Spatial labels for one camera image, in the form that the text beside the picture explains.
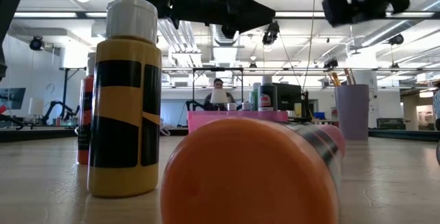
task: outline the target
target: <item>white bottle cap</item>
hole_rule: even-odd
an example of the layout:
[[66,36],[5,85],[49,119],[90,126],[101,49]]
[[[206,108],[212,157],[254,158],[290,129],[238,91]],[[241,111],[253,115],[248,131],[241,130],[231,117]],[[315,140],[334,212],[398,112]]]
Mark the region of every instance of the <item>white bottle cap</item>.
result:
[[263,76],[263,79],[261,80],[263,85],[270,85],[272,84],[272,76]]
[[157,41],[157,9],[145,0],[115,0],[107,6],[106,37],[135,36]]
[[259,82],[255,82],[255,83],[252,85],[252,89],[253,89],[253,90],[258,90],[260,86],[261,86],[261,83],[259,83]]
[[89,53],[89,59],[87,59],[87,68],[85,71],[86,76],[92,76],[95,74],[95,60],[96,60],[96,52]]

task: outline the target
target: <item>red bottle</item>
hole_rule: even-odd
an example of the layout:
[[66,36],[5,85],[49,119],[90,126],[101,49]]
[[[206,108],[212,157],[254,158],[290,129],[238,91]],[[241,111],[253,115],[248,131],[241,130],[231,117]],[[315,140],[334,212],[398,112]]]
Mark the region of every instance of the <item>red bottle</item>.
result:
[[91,103],[94,91],[95,53],[89,54],[86,77],[81,81],[80,124],[78,129],[78,163],[89,163],[91,138]]

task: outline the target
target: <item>black stripe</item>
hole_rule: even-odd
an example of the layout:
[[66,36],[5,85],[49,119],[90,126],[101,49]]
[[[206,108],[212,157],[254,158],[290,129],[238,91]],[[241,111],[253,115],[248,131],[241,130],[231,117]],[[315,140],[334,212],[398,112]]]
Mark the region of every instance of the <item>black stripe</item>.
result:
[[90,162],[103,168],[128,168],[138,164],[139,128],[107,117],[93,116]]
[[96,64],[97,87],[140,87],[142,65],[132,60],[105,60]]
[[320,128],[318,128],[316,125],[314,124],[302,124],[304,126],[307,126],[307,128],[310,128],[310,131],[315,132],[316,134],[318,134],[326,143],[327,145],[329,145],[329,147],[331,148],[331,151],[333,152],[333,154],[335,155],[339,148],[338,145],[335,143],[335,141],[329,137],[329,135],[322,131]]
[[314,131],[311,131],[309,129],[310,126],[304,126],[301,124],[288,124],[287,127],[295,131],[302,138],[308,141],[310,145],[315,148],[316,152],[318,152],[319,156],[321,156],[322,160],[324,160],[327,166],[331,163],[333,155],[331,154],[327,146],[325,146],[325,144],[320,140],[318,135],[315,134]]
[[158,67],[145,65],[144,68],[144,106],[146,113],[160,115],[161,73]]
[[142,141],[140,163],[150,166],[159,161],[159,125],[142,118]]

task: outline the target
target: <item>wooden table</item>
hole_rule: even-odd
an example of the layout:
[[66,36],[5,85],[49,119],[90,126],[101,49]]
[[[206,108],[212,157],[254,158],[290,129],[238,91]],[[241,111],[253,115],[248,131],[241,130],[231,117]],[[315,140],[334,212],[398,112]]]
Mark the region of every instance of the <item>wooden table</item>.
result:
[[[182,137],[161,137],[159,170]],[[340,193],[342,224],[440,221],[440,166],[435,143],[370,138],[349,142]],[[98,199],[76,164],[75,139],[0,144],[1,224],[156,224],[158,190]]]

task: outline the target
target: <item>black camera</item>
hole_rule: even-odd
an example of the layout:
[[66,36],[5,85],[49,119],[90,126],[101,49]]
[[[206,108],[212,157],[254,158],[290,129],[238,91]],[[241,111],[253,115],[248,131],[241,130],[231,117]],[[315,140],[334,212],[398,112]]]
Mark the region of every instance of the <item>black camera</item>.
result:
[[34,38],[30,41],[29,48],[33,51],[42,51],[44,50],[45,44],[42,36],[34,36]]

